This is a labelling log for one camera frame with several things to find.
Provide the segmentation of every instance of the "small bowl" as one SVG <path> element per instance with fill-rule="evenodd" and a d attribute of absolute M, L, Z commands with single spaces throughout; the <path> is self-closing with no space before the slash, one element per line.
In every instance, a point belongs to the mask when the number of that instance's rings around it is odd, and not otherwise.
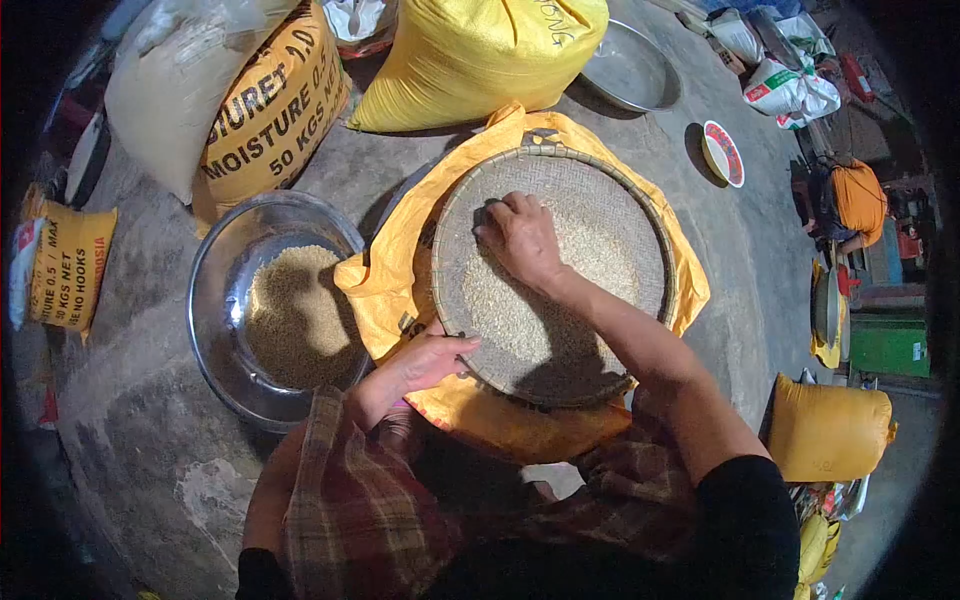
<path fill-rule="evenodd" d="M 730 135 L 715 121 L 704 123 L 704 157 L 717 177 L 733 187 L 742 187 L 743 161 Z"/>
<path fill-rule="evenodd" d="M 287 248 L 312 245 L 341 259 L 364 249 L 353 223 L 333 206 L 302 192 L 276 190 L 224 215 L 193 260 L 186 321 L 200 372 L 230 410 L 265 431 L 285 433 L 305 419 L 313 391 L 277 385 L 257 364 L 243 329 L 248 291 L 261 265 Z M 358 351 L 343 385 L 359 381 L 371 365 L 370 356 Z"/>

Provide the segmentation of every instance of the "rice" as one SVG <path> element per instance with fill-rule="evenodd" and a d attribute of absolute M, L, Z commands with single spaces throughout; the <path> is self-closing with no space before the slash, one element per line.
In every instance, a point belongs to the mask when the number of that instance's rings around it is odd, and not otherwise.
<path fill-rule="evenodd" d="M 339 261 L 322 246 L 287 248 L 253 274 L 244 334 L 275 383 L 299 390 L 347 383 L 359 336 L 333 284 Z"/>
<path fill-rule="evenodd" d="M 639 280 L 627 246 L 575 215 L 554 214 L 560 258 L 583 277 L 636 305 Z M 533 363 L 612 352 L 581 319 L 516 281 L 486 248 L 470 257 L 464 297 L 473 327 L 485 343 Z"/>

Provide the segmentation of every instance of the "basket rim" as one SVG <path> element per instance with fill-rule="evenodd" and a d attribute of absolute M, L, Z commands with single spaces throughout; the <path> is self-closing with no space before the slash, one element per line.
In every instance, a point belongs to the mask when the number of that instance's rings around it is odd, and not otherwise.
<path fill-rule="evenodd" d="M 446 307 L 441 300 L 445 287 L 444 273 L 437 268 L 437 265 L 440 264 L 441 260 L 441 247 L 443 245 L 441 240 L 444 238 L 443 233 L 451 228 L 450 214 L 452 213 L 452 209 L 457 205 L 458 202 L 462 201 L 464 189 L 483 171 L 484 166 L 503 162 L 506 159 L 517 158 L 520 156 L 552 156 L 555 158 L 571 158 L 578 160 L 595 167 L 612 177 L 617 183 L 626 189 L 631 197 L 634 198 L 634 200 L 643 209 L 647 219 L 650 221 L 651 227 L 657 236 L 657 241 L 660 244 L 660 251 L 664 264 L 664 282 L 663 301 L 661 303 L 660 313 L 658 314 L 658 321 L 667 326 L 671 326 L 676 321 L 679 303 L 677 290 L 677 265 L 674 259 L 673 244 L 669 235 L 667 234 L 666 226 L 663 224 L 660 214 L 654 208 L 653 200 L 650 198 L 650 196 L 640 189 L 639 186 L 630 180 L 630 178 L 628 178 L 622 171 L 601 158 L 574 150 L 564 145 L 541 146 L 534 144 L 518 146 L 478 162 L 456 184 L 456 187 L 454 188 L 453 192 L 451 192 L 449 199 L 444 205 L 444 209 L 441 211 L 440 219 L 437 222 L 437 230 L 436 234 L 434 235 L 430 256 L 430 286 L 437 308 L 437 315 L 440 318 L 441 324 L 444 326 L 444 331 L 446 331 L 448 335 L 456 335 L 460 330 L 460 328 L 456 326 L 457 324 L 453 322 L 453 319 L 447 312 Z M 464 363 L 481 381 L 495 388 L 498 392 L 533 404 L 549 405 L 552 408 L 583 407 L 608 399 L 616 394 L 625 393 L 635 385 L 635 380 L 627 373 L 624 375 L 622 381 L 614 382 L 610 385 L 604 386 L 593 394 L 571 396 L 558 401 L 556 396 L 540 396 L 527 390 L 520 389 L 512 382 L 502 380 L 495 373 L 491 373 L 486 367 L 477 365 L 476 361 L 470 356 L 463 356 L 461 357 L 461 360 L 464 361 Z"/>

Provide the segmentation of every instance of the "stainless steel bowl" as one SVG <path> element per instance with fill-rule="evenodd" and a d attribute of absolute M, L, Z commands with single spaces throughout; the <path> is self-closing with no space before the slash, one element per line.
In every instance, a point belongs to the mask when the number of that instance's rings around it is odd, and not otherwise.
<path fill-rule="evenodd" d="M 341 258 L 364 248 L 360 233 L 333 206 L 308 194 L 277 190 L 228 212 L 193 260 L 186 320 L 200 371 L 230 409 L 267 431 L 285 433 L 303 420 L 313 394 L 275 384 L 257 365 L 244 337 L 248 291 L 260 265 L 286 248 L 311 245 Z M 370 356 L 360 351 L 343 385 L 358 381 L 371 365 Z"/>
<path fill-rule="evenodd" d="M 657 44 L 613 19 L 582 74 L 611 103 L 635 112 L 670 110 L 684 93 L 680 74 Z"/>

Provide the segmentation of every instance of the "sack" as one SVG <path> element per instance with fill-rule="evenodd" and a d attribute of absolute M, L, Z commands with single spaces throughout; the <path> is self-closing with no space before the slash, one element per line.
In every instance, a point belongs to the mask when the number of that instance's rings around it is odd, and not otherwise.
<path fill-rule="evenodd" d="M 45 223 L 37 238 L 30 316 L 80 331 L 86 340 L 97 309 L 117 209 L 83 214 L 43 202 L 35 211 L 38 214 L 31 216 L 43 217 Z"/>
<path fill-rule="evenodd" d="M 707 276 L 677 216 L 653 183 L 620 162 L 593 133 L 556 112 L 527 114 L 518 103 L 497 111 L 487 128 L 445 156 L 403 195 L 367 254 L 337 265 L 334 281 L 347 295 L 360 337 L 382 363 L 436 315 L 430 292 L 433 232 L 450 188 L 474 165 L 521 144 L 563 144 L 607 161 L 650 196 L 673 246 L 681 335 L 710 297 Z M 427 420 L 468 444 L 522 465 L 558 463 L 624 431 L 631 422 L 622 396 L 596 408 L 549 413 L 494 393 L 473 376 L 445 378 L 406 399 Z"/>
<path fill-rule="evenodd" d="M 211 119 L 193 186 L 198 235 L 247 198 L 286 187 L 349 90 L 324 12 L 301 5 L 251 57 Z"/>
<path fill-rule="evenodd" d="M 837 54 L 829 37 L 807 12 L 801 12 L 797 16 L 777 21 L 777 29 L 791 44 L 811 56 L 827 55 L 835 57 Z"/>
<path fill-rule="evenodd" d="M 824 544 L 824 554 L 820 557 L 820 563 L 817 565 L 809 578 L 805 580 L 809 584 L 816 583 L 824 578 L 830 565 L 833 564 L 833 557 L 836 556 L 837 546 L 840 544 L 840 521 L 831 523 L 827 528 L 827 542 Z"/>
<path fill-rule="evenodd" d="M 763 43 L 737 9 L 726 9 L 709 22 L 709 27 L 720 43 L 745 63 L 758 64 L 763 60 Z"/>
<path fill-rule="evenodd" d="M 344 59 L 360 59 L 394 42 L 398 0 L 315 0 L 323 3 L 326 21 Z"/>
<path fill-rule="evenodd" d="M 40 231 L 46 219 L 39 217 L 16 226 L 13 231 L 13 260 L 10 261 L 10 321 L 20 330 L 27 316 L 27 298 L 34 275 L 34 257 Z"/>
<path fill-rule="evenodd" d="M 802 584 L 815 582 L 813 573 L 820 566 L 827 548 L 829 523 L 820 513 L 806 518 L 800 527 L 800 569 L 798 581 Z"/>
<path fill-rule="evenodd" d="M 883 392 L 801 385 L 780 373 L 770 456 L 786 481 L 851 481 L 870 474 L 894 440 Z"/>
<path fill-rule="evenodd" d="M 104 97 L 124 150 L 189 204 L 230 84 L 299 0 L 156 0 L 117 51 Z"/>
<path fill-rule="evenodd" d="M 793 589 L 793 600 L 810 600 L 810 586 L 807 584 L 797 584 Z"/>
<path fill-rule="evenodd" d="M 408 132 L 516 100 L 551 107 L 607 31 L 605 0 L 401 0 L 394 47 L 348 127 Z"/>
<path fill-rule="evenodd" d="M 796 73 L 772 59 L 764 59 L 743 92 L 743 100 L 763 114 L 777 116 L 777 125 L 798 130 L 810 121 L 840 109 L 840 93 L 812 66 Z"/>

